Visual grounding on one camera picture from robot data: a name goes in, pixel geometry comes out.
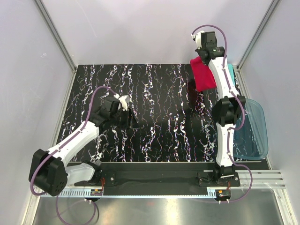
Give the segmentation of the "red t shirt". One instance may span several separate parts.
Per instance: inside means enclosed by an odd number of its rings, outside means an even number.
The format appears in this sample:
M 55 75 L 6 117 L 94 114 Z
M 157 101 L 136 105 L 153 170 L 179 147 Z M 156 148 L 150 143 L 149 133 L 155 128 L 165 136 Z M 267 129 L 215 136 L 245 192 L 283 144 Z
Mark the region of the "red t shirt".
M 190 65 L 195 79 L 195 86 L 198 92 L 214 89 L 217 87 L 213 74 L 200 57 L 190 60 Z

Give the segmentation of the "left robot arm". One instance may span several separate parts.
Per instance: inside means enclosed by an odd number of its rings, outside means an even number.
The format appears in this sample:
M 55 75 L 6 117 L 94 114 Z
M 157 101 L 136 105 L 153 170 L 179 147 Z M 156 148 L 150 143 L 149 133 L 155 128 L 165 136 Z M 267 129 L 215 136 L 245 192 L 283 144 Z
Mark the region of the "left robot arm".
M 97 139 L 112 127 L 137 128 L 138 124 L 128 103 L 129 95 L 107 97 L 94 110 L 89 110 L 84 121 L 73 133 L 48 150 L 38 149 L 32 157 L 29 182 L 32 194 L 34 187 L 43 194 L 59 195 L 66 186 L 87 182 L 95 186 L 101 181 L 100 162 L 82 162 L 69 166 L 71 159 L 88 143 Z

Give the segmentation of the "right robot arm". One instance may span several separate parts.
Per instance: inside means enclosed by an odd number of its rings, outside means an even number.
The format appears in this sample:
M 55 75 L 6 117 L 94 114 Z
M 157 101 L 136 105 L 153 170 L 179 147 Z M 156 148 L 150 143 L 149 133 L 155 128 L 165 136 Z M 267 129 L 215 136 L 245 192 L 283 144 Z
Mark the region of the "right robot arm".
M 239 95 L 230 76 L 225 48 L 219 47 L 215 32 L 200 31 L 195 35 L 196 52 L 212 72 L 218 91 L 218 102 L 212 108 L 217 127 L 217 155 L 209 183 L 223 187 L 240 186 L 233 163 L 233 136 L 239 118 L 244 118 L 246 99 Z

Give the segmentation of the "folded cyan t shirt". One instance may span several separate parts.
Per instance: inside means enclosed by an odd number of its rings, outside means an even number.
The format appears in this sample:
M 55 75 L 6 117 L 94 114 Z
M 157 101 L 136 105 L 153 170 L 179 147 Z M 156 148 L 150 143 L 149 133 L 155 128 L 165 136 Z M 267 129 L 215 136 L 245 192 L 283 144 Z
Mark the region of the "folded cyan t shirt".
M 230 76 L 231 76 L 232 82 L 233 82 L 233 84 L 235 86 L 236 82 L 235 82 L 235 74 L 234 74 L 233 65 L 232 64 L 228 64 L 228 69 L 229 69 L 229 72 L 230 72 Z

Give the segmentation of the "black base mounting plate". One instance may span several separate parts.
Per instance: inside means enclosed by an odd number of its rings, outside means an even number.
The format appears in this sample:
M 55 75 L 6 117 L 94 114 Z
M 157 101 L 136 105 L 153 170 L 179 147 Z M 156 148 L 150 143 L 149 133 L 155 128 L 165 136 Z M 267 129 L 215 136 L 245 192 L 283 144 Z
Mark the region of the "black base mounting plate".
M 201 197 L 209 189 L 240 187 L 239 175 L 217 180 L 214 163 L 103 162 L 96 175 L 104 181 L 77 182 L 76 186 L 103 187 L 105 196 Z

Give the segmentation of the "clear blue plastic bin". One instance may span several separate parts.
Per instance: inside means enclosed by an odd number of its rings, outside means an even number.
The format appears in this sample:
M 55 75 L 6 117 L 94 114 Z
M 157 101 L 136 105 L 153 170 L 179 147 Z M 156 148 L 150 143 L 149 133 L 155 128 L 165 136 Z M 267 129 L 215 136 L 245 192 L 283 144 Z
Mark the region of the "clear blue plastic bin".
M 246 99 L 243 127 L 234 132 L 233 155 L 235 158 L 259 161 L 268 154 L 268 135 L 262 106 Z

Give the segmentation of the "right aluminium frame post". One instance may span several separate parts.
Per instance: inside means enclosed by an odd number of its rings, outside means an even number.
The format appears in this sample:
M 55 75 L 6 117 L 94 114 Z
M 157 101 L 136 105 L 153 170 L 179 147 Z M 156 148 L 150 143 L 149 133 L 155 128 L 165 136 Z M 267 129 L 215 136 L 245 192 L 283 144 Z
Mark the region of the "right aluminium frame post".
M 275 13 L 277 7 L 279 6 L 281 0 L 272 0 L 270 5 L 268 6 L 264 16 L 262 17 L 254 35 L 252 36 L 245 52 L 243 53 L 239 63 L 236 65 L 238 70 L 241 70 L 243 65 L 245 64 L 246 60 L 248 59 L 250 53 L 252 52 L 255 44 L 259 40 L 261 34 L 265 30 L 266 26 L 268 25 L 270 19 L 272 18 L 273 14 Z

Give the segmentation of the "aluminium frame post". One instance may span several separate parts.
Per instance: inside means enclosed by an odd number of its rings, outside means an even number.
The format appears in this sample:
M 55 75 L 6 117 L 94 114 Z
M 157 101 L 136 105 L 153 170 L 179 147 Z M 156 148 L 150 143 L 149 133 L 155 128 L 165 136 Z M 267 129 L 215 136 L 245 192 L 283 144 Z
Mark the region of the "aluminium frame post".
M 268 6 L 264 16 L 262 17 L 254 35 L 252 36 L 245 52 L 243 53 L 239 63 L 236 65 L 238 70 L 241 70 L 243 65 L 245 64 L 246 60 L 248 59 L 250 53 L 252 52 L 255 44 L 259 40 L 261 34 L 265 30 L 266 26 L 268 25 L 270 19 L 272 18 L 273 14 L 275 13 L 277 7 L 279 6 L 281 0 L 272 0 L 270 5 Z
M 47 11 L 44 3 L 42 0 L 33 0 L 34 4 L 36 5 L 39 13 L 41 14 L 44 22 L 46 23 L 52 37 L 54 38 L 54 41 L 56 42 L 56 45 L 58 46 L 61 54 L 63 55 L 66 63 L 68 64 L 69 68 L 71 69 L 72 73 L 76 72 L 77 66 L 75 65 L 74 61 L 71 58 L 71 55 L 69 54 L 66 46 L 63 43 L 63 40 L 61 39 L 53 20 L 50 17 L 49 12 Z

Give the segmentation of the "left aluminium frame post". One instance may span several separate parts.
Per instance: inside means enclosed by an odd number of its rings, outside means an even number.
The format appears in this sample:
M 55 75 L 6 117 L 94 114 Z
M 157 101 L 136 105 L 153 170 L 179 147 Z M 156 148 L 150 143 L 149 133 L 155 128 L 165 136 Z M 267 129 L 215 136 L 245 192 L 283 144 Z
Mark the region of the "left aluminium frame post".
M 54 41 L 56 42 L 56 45 L 58 46 L 61 54 L 63 55 L 66 63 L 68 64 L 69 68 L 71 69 L 72 73 L 76 72 L 77 66 L 75 65 L 74 61 L 71 58 L 71 55 L 69 54 L 66 46 L 63 43 L 63 40 L 61 39 L 53 20 L 50 17 L 49 12 L 47 11 L 44 3 L 42 0 L 33 0 L 34 4 L 36 5 L 39 13 L 41 14 L 44 22 L 46 23 L 52 37 L 54 38 Z

